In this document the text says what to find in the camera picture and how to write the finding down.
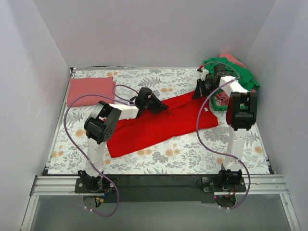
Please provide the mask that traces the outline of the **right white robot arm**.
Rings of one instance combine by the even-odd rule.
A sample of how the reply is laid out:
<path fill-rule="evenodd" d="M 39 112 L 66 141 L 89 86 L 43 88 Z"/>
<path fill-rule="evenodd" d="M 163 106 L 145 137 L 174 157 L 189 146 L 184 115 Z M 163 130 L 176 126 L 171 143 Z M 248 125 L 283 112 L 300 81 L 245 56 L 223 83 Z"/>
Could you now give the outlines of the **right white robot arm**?
<path fill-rule="evenodd" d="M 257 119 L 257 93 L 249 92 L 241 86 L 237 71 L 230 74 L 226 71 L 226 64 L 217 61 L 213 64 L 213 77 L 210 77 L 205 65 L 198 68 L 200 78 L 197 80 L 193 98 L 205 97 L 209 100 L 218 90 L 223 90 L 228 95 L 226 123 L 229 126 L 229 141 L 221 170 L 218 174 L 204 179 L 205 189 L 209 192 L 218 189 L 239 189 L 244 192 L 246 187 L 242 177 L 242 155 L 247 134 Z"/>

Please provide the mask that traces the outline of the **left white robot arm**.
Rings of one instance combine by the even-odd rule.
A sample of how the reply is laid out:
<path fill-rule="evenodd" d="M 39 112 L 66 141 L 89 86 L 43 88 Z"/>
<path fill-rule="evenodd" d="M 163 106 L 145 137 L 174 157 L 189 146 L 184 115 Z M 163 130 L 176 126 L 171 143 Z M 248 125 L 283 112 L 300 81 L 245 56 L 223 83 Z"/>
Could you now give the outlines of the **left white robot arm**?
<path fill-rule="evenodd" d="M 99 101 L 89 117 L 84 129 L 88 138 L 87 157 L 89 161 L 85 170 L 78 172 L 82 184 L 90 192 L 101 192 L 103 190 L 103 165 L 101 163 L 107 142 L 111 139 L 116 126 L 120 120 L 136 119 L 144 111 L 153 114 L 168 109 L 168 106 L 160 101 L 153 91 L 147 87 L 142 87 L 137 95 L 129 100 L 120 98 L 125 103 L 112 104 Z"/>

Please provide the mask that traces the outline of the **red t shirt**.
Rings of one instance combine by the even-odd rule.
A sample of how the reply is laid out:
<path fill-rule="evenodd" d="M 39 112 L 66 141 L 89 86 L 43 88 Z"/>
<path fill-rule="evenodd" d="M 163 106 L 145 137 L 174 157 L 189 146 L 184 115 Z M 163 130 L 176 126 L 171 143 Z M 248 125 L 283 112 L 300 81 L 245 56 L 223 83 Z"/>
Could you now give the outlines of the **red t shirt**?
<path fill-rule="evenodd" d="M 107 142 L 112 158 L 158 144 L 175 136 L 196 131 L 196 121 L 204 98 L 193 99 L 193 92 L 163 100 L 168 109 L 153 114 L 145 111 L 136 119 L 120 120 Z"/>

